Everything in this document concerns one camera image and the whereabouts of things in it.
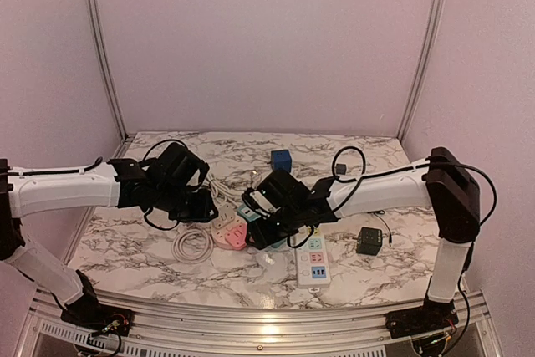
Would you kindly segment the white plug adapter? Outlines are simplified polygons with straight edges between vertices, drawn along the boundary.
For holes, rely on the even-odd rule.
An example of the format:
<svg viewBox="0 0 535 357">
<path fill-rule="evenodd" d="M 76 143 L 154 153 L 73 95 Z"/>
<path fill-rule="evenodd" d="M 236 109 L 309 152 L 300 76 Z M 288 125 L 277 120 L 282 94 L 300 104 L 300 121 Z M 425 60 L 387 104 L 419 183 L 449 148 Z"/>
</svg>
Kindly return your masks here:
<svg viewBox="0 0 535 357">
<path fill-rule="evenodd" d="M 229 224 L 230 222 L 233 222 L 236 218 L 236 208 L 229 204 L 225 203 L 217 208 L 218 210 L 218 217 L 215 220 L 217 224 L 221 224 L 223 226 Z"/>
</svg>

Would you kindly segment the pink square plug adapter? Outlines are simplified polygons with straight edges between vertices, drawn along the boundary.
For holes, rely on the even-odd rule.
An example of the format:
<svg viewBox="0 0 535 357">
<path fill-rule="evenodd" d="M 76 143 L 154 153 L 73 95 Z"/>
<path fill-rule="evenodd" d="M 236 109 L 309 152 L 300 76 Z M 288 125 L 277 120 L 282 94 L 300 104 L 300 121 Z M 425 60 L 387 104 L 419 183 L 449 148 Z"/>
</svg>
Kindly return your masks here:
<svg viewBox="0 0 535 357">
<path fill-rule="evenodd" d="M 231 249 L 240 251 L 247 246 L 247 225 L 238 224 L 225 234 L 225 241 Z"/>
</svg>

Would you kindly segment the blue cube socket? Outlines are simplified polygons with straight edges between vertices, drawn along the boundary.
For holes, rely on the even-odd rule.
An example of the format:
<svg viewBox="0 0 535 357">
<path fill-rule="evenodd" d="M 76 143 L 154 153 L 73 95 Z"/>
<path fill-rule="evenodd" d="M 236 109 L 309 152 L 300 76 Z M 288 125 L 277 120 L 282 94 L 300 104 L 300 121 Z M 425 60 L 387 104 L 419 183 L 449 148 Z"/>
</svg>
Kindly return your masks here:
<svg viewBox="0 0 535 357">
<path fill-rule="evenodd" d="M 270 152 L 270 166 L 273 171 L 282 170 L 290 173 L 292 165 L 293 160 L 289 150 L 272 150 Z"/>
</svg>

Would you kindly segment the white long power strip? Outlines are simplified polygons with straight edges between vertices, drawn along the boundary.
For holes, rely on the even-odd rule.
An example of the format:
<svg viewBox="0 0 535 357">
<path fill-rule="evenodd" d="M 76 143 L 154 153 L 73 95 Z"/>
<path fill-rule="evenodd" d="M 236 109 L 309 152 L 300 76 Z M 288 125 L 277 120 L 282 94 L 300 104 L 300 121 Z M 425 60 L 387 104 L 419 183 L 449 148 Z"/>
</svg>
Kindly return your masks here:
<svg viewBox="0 0 535 357">
<path fill-rule="evenodd" d="M 294 248 L 297 284 L 310 292 L 328 288 L 331 284 L 329 258 L 324 235 L 318 228 L 312 232 L 310 227 L 302 227 L 292 238 Z"/>
</svg>

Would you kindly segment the dark grey USB charger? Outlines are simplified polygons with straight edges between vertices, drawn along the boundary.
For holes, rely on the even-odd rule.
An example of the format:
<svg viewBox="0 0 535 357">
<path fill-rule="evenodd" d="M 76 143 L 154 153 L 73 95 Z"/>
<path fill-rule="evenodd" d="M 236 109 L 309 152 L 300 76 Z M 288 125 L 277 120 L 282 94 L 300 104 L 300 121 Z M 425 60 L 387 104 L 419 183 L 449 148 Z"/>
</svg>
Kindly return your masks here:
<svg viewBox="0 0 535 357">
<path fill-rule="evenodd" d="M 334 174 L 336 176 L 344 176 L 347 173 L 347 166 L 342 163 L 336 163 L 334 165 Z"/>
</svg>

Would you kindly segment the dark green cube socket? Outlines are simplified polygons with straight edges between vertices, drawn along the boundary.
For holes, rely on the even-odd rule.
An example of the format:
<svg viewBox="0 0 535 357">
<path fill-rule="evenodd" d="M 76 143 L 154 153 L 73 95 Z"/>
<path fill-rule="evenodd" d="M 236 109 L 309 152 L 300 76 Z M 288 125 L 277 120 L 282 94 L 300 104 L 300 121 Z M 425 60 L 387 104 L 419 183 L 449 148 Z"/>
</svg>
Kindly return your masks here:
<svg viewBox="0 0 535 357">
<path fill-rule="evenodd" d="M 382 244 L 383 233 L 380 229 L 362 227 L 357 237 L 356 252 L 368 256 L 377 256 Z"/>
</svg>

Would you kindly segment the teal power strip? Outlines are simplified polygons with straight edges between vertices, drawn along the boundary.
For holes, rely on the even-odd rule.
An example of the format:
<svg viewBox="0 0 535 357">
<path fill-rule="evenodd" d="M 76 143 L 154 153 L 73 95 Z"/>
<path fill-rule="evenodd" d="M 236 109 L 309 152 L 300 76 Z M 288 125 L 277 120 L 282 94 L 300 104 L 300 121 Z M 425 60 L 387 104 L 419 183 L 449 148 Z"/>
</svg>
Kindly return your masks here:
<svg viewBox="0 0 535 357">
<path fill-rule="evenodd" d="M 246 222 L 253 222 L 260 217 L 259 214 L 244 204 L 241 204 L 241 206 L 237 208 L 237 215 L 243 218 Z"/>
</svg>

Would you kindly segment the pink round power strip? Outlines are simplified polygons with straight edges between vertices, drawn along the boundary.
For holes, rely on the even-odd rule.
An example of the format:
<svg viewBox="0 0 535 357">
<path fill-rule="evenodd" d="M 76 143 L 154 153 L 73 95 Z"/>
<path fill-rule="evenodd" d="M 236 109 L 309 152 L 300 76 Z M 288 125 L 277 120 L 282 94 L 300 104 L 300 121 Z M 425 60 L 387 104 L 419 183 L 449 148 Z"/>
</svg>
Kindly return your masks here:
<svg viewBox="0 0 535 357">
<path fill-rule="evenodd" d="M 226 240 L 226 234 L 229 232 L 227 226 L 228 223 L 213 220 L 210 224 L 211 238 L 215 246 L 225 250 L 232 250 L 231 244 Z"/>
</svg>

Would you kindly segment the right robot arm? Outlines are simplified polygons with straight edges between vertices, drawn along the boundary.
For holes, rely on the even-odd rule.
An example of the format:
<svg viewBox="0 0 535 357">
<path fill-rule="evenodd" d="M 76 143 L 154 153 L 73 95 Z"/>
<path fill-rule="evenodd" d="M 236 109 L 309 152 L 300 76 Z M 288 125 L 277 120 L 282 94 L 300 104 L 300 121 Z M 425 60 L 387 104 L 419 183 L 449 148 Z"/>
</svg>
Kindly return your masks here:
<svg viewBox="0 0 535 357">
<path fill-rule="evenodd" d="M 365 212 L 431 207 L 440 238 L 426 302 L 414 322 L 431 330 L 446 317 L 471 245 L 480 232 L 480 187 L 469 166 L 444 147 L 422 160 L 391 171 L 342 179 L 331 175 L 305 186 L 289 172 L 271 172 L 242 194 L 258 215 L 247 224 L 246 243 L 257 250 L 285 240 L 301 227 L 318 227 Z"/>
</svg>

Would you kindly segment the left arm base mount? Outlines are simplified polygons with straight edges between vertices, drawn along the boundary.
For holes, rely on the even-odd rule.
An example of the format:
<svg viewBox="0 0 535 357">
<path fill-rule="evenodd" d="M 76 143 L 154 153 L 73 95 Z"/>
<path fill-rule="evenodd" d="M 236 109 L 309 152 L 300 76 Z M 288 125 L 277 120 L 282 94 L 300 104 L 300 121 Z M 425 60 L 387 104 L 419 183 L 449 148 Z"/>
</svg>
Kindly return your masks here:
<svg viewBox="0 0 535 357">
<path fill-rule="evenodd" d="M 130 332 L 130 326 L 133 322 L 134 312 L 130 309 L 102 304 L 94 313 L 76 314 L 72 309 L 66 309 L 61 313 L 61 319 L 69 324 L 74 324 L 86 329 L 92 329 L 94 332 L 104 334 L 104 328 L 114 321 L 118 321 L 117 328 L 108 330 L 108 333 L 127 336 Z"/>
</svg>

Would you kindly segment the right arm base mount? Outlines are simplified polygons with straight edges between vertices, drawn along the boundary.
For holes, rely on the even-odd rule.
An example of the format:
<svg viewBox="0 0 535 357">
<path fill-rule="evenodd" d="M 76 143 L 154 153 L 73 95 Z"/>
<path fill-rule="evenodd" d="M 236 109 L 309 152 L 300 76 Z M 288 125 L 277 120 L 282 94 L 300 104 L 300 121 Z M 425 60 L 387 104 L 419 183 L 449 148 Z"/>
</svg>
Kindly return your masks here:
<svg viewBox="0 0 535 357">
<path fill-rule="evenodd" d="M 423 307 L 393 311 L 385 315 L 385 327 L 392 339 L 414 336 L 457 325 L 454 309 L 446 311 L 427 310 Z"/>
</svg>

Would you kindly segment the front aluminium rail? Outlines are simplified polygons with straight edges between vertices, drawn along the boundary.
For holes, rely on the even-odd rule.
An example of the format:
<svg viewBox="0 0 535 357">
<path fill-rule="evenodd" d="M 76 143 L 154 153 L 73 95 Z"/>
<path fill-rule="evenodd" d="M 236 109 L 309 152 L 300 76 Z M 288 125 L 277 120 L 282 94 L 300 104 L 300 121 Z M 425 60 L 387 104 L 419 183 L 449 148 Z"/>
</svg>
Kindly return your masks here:
<svg viewBox="0 0 535 357">
<path fill-rule="evenodd" d="M 131 309 L 133 322 L 118 356 L 417 356 L 412 338 L 392 339 L 385 327 L 390 311 L 421 300 L 351 308 L 249 309 L 169 303 L 98 292 L 102 302 Z M 470 327 L 446 356 L 505 356 L 481 291 L 469 293 Z M 52 296 L 38 289 L 14 356 L 46 351 L 75 354 L 74 345 L 107 354 L 116 340 L 94 339 L 89 331 L 59 319 Z"/>
</svg>

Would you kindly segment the left aluminium frame post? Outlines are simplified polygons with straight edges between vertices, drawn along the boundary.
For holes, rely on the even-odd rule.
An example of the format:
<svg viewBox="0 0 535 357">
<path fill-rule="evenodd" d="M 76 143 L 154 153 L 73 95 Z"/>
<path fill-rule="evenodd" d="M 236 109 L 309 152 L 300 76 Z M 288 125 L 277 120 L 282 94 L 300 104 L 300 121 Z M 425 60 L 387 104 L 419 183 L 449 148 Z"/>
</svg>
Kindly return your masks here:
<svg viewBox="0 0 535 357">
<path fill-rule="evenodd" d="M 86 3 L 89 15 L 89 25 L 91 27 L 91 33 L 94 40 L 99 71 L 104 84 L 104 91 L 110 106 L 110 112 L 116 131 L 120 140 L 124 142 L 129 138 L 129 136 L 127 133 L 125 120 L 120 109 L 119 97 L 115 88 L 110 61 L 105 46 L 104 30 L 99 12 L 99 2 L 98 0 L 86 0 Z"/>
</svg>

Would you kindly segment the aluminium frame post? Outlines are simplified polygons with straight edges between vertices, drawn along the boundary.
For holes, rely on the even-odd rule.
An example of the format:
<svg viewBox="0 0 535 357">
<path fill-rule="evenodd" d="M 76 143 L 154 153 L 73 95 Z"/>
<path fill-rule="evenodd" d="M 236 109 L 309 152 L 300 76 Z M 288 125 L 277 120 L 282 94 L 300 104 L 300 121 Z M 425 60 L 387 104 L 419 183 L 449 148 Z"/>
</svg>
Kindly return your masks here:
<svg viewBox="0 0 535 357">
<path fill-rule="evenodd" d="M 434 48 L 441 24 L 445 0 L 431 0 L 423 42 L 417 60 L 415 73 L 411 81 L 410 91 L 405 103 L 400 124 L 398 126 L 396 138 L 403 143 L 410 131 L 410 125 L 414 119 L 417 105 L 422 96 L 425 77 L 431 62 L 432 50 Z"/>
<path fill-rule="evenodd" d="M 99 71 L 104 84 L 104 91 L 110 106 L 110 112 L 116 131 L 120 140 L 124 142 L 129 138 L 129 136 L 127 133 L 125 120 L 120 109 L 119 97 L 115 88 L 110 61 L 105 46 L 104 30 L 99 12 L 99 2 L 98 0 L 86 0 L 86 3 L 89 15 L 89 25 L 91 27 L 91 33 L 94 40 Z"/>
</svg>

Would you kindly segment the right aluminium frame post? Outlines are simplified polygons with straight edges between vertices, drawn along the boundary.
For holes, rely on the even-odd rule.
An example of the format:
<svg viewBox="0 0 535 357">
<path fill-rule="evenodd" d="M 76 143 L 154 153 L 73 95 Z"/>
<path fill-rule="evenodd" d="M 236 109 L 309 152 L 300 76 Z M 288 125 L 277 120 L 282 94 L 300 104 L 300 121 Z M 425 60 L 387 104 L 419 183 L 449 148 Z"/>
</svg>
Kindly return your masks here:
<svg viewBox="0 0 535 357">
<path fill-rule="evenodd" d="M 411 81 L 410 91 L 405 103 L 400 124 L 398 126 L 396 138 L 403 143 L 410 131 L 410 125 L 414 119 L 417 105 L 422 96 L 425 77 L 431 62 L 432 50 L 434 48 L 441 24 L 445 0 L 431 0 L 423 42 L 417 60 L 415 73 Z"/>
</svg>

